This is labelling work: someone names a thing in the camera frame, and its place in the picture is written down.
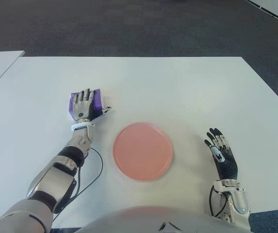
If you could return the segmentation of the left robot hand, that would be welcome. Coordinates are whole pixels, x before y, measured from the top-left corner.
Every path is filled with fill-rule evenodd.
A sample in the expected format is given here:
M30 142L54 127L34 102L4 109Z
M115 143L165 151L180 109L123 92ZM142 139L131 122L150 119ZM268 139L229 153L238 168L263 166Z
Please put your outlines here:
M111 108L103 103L100 89L86 89L70 95L69 114L75 122L93 121Z

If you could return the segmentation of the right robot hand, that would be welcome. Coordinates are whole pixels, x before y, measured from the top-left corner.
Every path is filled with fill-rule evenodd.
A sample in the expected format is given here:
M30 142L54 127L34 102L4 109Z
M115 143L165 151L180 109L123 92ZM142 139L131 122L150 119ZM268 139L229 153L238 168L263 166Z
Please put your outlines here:
M209 140L205 139L204 142L210 148L219 179L236 180L238 177L238 166L227 139L217 128L210 128L207 136Z

